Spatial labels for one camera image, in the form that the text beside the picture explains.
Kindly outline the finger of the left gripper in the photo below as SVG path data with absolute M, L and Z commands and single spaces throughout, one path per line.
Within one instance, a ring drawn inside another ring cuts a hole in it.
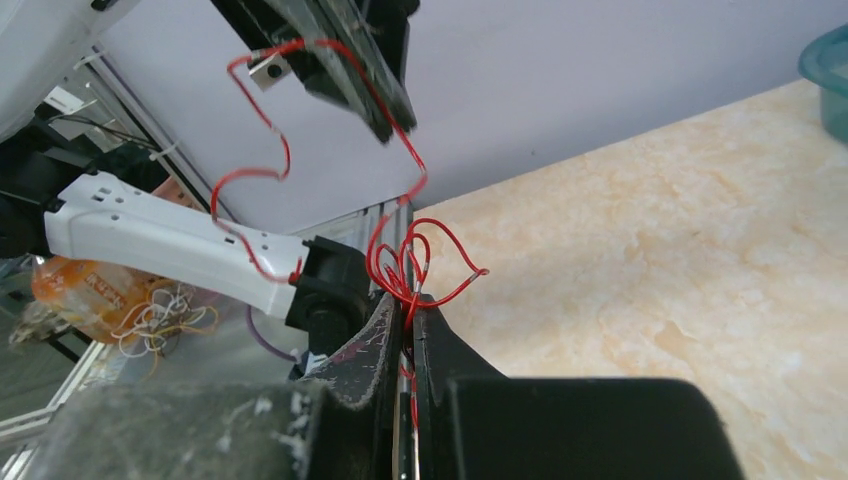
M 410 17 L 417 0 L 215 2 L 253 51 L 254 83 L 267 90 L 296 77 L 311 95 L 359 116 L 387 142 L 417 119 L 405 86 Z

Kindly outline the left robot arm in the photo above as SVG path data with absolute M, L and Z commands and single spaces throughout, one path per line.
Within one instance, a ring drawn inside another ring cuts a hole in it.
M 358 115 L 381 142 L 416 125 L 404 85 L 416 1 L 218 1 L 248 47 L 278 56 L 311 94 Z M 95 260 L 224 294 L 308 335 L 332 355 L 364 326 L 365 255 L 323 237 L 239 227 L 135 189 L 72 155 L 37 106 L 129 1 L 1 5 L 1 254 Z

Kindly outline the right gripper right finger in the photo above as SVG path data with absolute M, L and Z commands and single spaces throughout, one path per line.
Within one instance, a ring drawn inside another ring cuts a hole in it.
M 424 479 L 740 479 L 724 425 L 673 378 L 511 378 L 428 295 L 412 323 Z

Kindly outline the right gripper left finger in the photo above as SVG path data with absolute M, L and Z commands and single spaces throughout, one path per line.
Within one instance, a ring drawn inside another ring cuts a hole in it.
M 400 308 L 287 382 L 112 384 L 72 396 L 30 479 L 389 479 Z

